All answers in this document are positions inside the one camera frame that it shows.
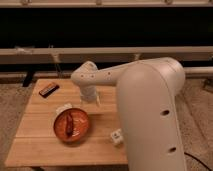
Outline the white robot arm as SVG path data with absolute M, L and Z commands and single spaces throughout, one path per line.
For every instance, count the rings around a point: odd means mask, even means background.
M 129 171 L 187 171 L 175 107 L 185 72 L 177 60 L 138 60 L 101 70 L 88 61 L 71 80 L 86 101 L 96 99 L 97 86 L 116 88 Z

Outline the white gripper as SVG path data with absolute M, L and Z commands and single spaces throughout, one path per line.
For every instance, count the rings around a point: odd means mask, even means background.
M 97 95 L 96 88 L 94 86 L 84 86 L 80 88 L 81 92 L 81 105 L 85 104 L 85 101 L 87 102 L 93 102 L 96 100 L 96 105 L 100 106 L 100 98 L 99 95 Z

